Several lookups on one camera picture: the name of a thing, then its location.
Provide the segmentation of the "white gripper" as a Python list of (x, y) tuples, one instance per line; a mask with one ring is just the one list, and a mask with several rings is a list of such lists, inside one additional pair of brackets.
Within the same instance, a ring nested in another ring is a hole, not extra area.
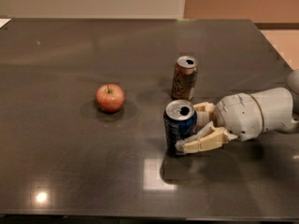
[[(252, 96), (245, 93), (225, 96), (216, 107), (208, 102), (193, 107), (197, 114), (197, 125), (204, 127), (197, 134), (176, 142), (176, 150), (183, 154), (217, 149), (237, 137), (240, 141), (250, 140), (263, 130), (260, 107)], [(212, 122), (214, 116), (218, 127)]]

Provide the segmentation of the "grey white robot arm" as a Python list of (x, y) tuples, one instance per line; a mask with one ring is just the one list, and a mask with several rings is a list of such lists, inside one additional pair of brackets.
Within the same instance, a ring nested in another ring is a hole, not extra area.
[(194, 109), (201, 130), (176, 142), (175, 149), (184, 155), (216, 149), (234, 139), (244, 142), (268, 131), (295, 133), (299, 70), (291, 71), (284, 88), (229, 95), (215, 105), (204, 102), (196, 104)]

